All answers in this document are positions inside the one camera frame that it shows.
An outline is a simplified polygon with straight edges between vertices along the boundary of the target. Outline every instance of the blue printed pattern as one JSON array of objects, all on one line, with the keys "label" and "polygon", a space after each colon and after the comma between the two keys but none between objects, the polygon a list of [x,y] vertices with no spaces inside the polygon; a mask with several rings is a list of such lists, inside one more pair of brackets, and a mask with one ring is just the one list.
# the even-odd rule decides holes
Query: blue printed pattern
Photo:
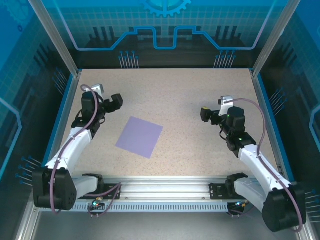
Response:
[{"label": "blue printed pattern", "polygon": [[[208,36],[214,37],[217,31],[225,31],[226,35],[220,34],[219,40],[230,39],[232,35],[239,36],[246,47],[251,47],[262,28],[271,7],[267,6],[188,6],[180,14],[171,17],[157,17],[150,14],[142,7],[97,7],[97,8],[62,8],[62,15],[75,39],[76,45],[83,49],[90,42],[91,37],[97,33],[112,41],[120,38],[124,33],[130,32],[133,27],[159,28],[158,38],[172,38],[170,27],[197,26]],[[270,32],[279,18],[283,7],[275,7],[270,14],[265,29],[260,36],[258,45],[263,46]],[[63,21],[56,9],[48,9],[62,38],[68,47],[72,43]],[[153,38],[153,35],[139,36],[139,40]]]},{"label": "blue printed pattern", "polygon": [[304,23],[295,13],[287,25],[275,50],[284,52],[283,60],[296,79],[286,79],[289,85],[297,84],[296,108],[300,119],[313,136],[320,151],[320,51]]},{"label": "blue printed pattern", "polygon": [[140,0],[144,5],[145,10],[149,10],[151,14],[155,13],[157,17],[163,16],[171,17],[174,14],[180,14],[181,10],[187,9],[187,4],[191,3],[191,0],[176,0],[174,3],[172,0]]},{"label": "blue printed pattern", "polygon": [[18,23],[23,24],[30,15],[30,5],[27,0],[0,0],[0,7],[5,6],[10,16]]},{"label": "blue printed pattern", "polygon": [[[13,105],[25,77],[37,76],[41,70],[39,63],[48,61],[44,52],[47,49],[41,48],[41,44],[54,48],[40,21],[34,17],[0,71],[0,96],[8,104]],[[0,104],[0,128],[8,112],[9,110]]]}]

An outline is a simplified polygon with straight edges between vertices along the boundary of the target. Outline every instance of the purple square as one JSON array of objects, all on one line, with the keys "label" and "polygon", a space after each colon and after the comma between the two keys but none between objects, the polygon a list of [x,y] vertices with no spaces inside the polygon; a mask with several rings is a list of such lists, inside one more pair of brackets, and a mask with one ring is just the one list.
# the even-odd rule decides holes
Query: purple square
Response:
[{"label": "purple square", "polygon": [[150,159],[163,128],[132,116],[115,146]]}]

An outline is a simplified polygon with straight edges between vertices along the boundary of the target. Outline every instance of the metal frame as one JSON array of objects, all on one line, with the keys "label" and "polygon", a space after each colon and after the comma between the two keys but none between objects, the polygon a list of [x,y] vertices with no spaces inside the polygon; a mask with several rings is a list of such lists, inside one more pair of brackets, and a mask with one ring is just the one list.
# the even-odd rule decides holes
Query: metal frame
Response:
[{"label": "metal frame", "polygon": [[266,130],[267,130],[268,136],[270,138],[270,143],[271,143],[271,147],[273,150],[274,158],[275,158],[276,163],[279,164],[281,167],[281,169],[278,169],[278,170],[279,171],[281,170],[283,173],[283,176],[286,179],[288,179],[289,176],[288,176],[288,173],[286,170],[283,156],[281,154],[281,150],[280,150],[279,143],[278,143],[278,140],[276,137],[275,129],[272,127],[271,117],[270,117],[270,114],[269,114],[269,111],[267,108],[266,99],[264,98],[263,91],[261,89],[261,86],[260,86],[260,83],[258,80],[258,75],[255,76],[252,72],[250,74],[251,74],[252,83],[253,83],[253,86],[254,86],[254,89],[256,92],[256,97],[258,99],[258,103],[264,112],[265,121],[266,121]]},{"label": "metal frame", "polygon": [[30,198],[26,205],[20,227],[15,240],[30,240],[34,234],[39,216],[39,209],[35,207],[34,201]]},{"label": "metal frame", "polygon": [[253,76],[257,77],[261,69],[265,65],[269,55],[277,44],[279,38],[284,32],[287,24],[289,23],[292,15],[295,13],[301,0],[289,0],[285,8],[283,9],[278,21],[276,22],[268,40],[266,41],[259,57],[257,58],[252,72]]},{"label": "metal frame", "polygon": [[50,39],[52,40],[54,46],[56,47],[57,51],[59,52],[62,60],[64,61],[65,65],[69,69],[70,73],[73,76],[78,75],[78,68],[76,63],[74,62],[72,56],[70,55],[67,46],[65,45],[62,37],[59,34],[58,29],[56,28],[53,20],[51,19],[45,5],[41,0],[28,0],[30,5],[32,6],[35,14],[39,18],[42,26],[44,27],[45,31],[48,33]]},{"label": "metal frame", "polygon": [[[28,0],[34,9],[36,15],[40,19],[43,27],[51,38],[53,44],[58,50],[61,58],[65,62],[71,74],[75,77],[78,76],[78,68],[72,59],[63,39],[61,38],[59,31],[57,30],[54,22],[52,21],[47,9],[41,0]],[[278,22],[276,23],[271,35],[268,38],[264,48],[261,51],[256,63],[253,67],[253,72],[251,73],[254,88],[256,90],[258,101],[266,111],[266,101],[263,98],[261,86],[258,82],[258,74],[260,73],[262,67],[266,63],[269,55],[271,54],[273,48],[275,47],[277,41],[282,35],[285,27],[287,26],[289,20],[294,14],[300,0],[289,0],[288,4],[284,8]],[[65,128],[65,123],[68,121],[70,108],[75,96],[76,88],[79,82],[79,78],[72,83],[70,93],[68,94],[65,108],[62,113],[61,122],[58,126],[58,134],[54,139],[53,146],[50,152],[50,157],[59,148],[62,138],[63,129]],[[282,155],[277,145],[277,138],[274,129],[272,129],[271,119],[268,114],[266,114],[267,130],[270,137],[271,146],[273,148],[275,158],[277,162],[282,166],[282,171],[285,177],[288,177],[287,171],[285,169]],[[215,201],[210,200],[209,192],[206,186],[209,183],[223,183],[225,177],[105,177],[106,182],[118,183],[122,182],[122,194],[118,202],[123,203],[160,203],[160,202],[175,202],[175,203],[212,203]],[[78,203],[87,203],[88,201],[77,201]],[[16,240],[27,240],[31,239],[33,233],[37,226],[38,216],[42,210],[34,206],[32,196],[28,202],[24,216],[22,218]],[[307,223],[303,226],[301,233],[297,234],[297,239],[301,240],[314,240],[316,235],[312,229],[309,219]]]}]

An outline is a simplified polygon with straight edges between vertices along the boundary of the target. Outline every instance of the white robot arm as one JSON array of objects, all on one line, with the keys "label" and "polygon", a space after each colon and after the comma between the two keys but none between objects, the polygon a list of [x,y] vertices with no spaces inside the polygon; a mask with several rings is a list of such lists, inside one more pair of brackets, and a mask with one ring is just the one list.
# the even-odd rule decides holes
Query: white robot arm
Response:
[{"label": "white robot arm", "polygon": [[[284,189],[285,186],[298,205],[303,224],[306,223],[304,189],[299,184],[293,185],[286,180],[261,152],[257,154],[257,144],[246,132],[245,111],[234,106],[232,100],[231,96],[223,96],[218,101],[221,105],[220,110],[211,111],[203,107],[200,113],[205,123],[211,121],[212,125],[220,126],[220,137],[226,141],[229,150],[249,167],[259,182],[259,185],[253,183],[244,173],[228,176],[225,186],[229,196],[239,195],[247,199],[262,213],[267,227],[277,232],[299,224],[297,211]],[[225,133],[226,138],[221,136],[222,132]]]},{"label": "white robot arm", "polygon": [[[113,113],[119,110],[123,105],[123,99],[120,94],[112,95],[112,101],[103,99],[104,89],[101,84],[91,87],[98,99],[97,113],[93,122],[79,135],[74,137],[91,120],[95,111],[95,101],[93,93],[87,90],[82,94],[82,109],[72,123],[70,134],[62,145],[67,145],[59,158],[59,164],[54,176],[54,206],[57,209],[70,210],[78,198],[89,193],[102,193],[104,188],[103,177],[98,174],[84,174],[83,176],[72,179],[72,172],[81,156],[83,150],[89,145],[95,137],[100,125],[105,121],[105,114]],[[50,178],[58,160],[61,148],[58,153],[50,160],[45,167],[33,171],[33,197],[34,204],[39,208],[50,208]]]}]

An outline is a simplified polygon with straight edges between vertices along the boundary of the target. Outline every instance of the glass panel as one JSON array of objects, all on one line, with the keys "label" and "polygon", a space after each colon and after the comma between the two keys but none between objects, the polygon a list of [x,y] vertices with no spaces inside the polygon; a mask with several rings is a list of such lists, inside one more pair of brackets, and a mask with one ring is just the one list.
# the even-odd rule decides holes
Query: glass panel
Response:
[{"label": "glass panel", "polygon": [[70,72],[27,0],[0,0],[0,16],[0,232],[6,240],[16,237]]},{"label": "glass panel", "polygon": [[247,68],[287,0],[44,0],[79,68]]},{"label": "glass panel", "polygon": [[261,71],[294,178],[305,183],[311,197],[307,211],[315,224],[320,221],[314,197],[320,192],[319,11],[319,1],[300,2]]}]

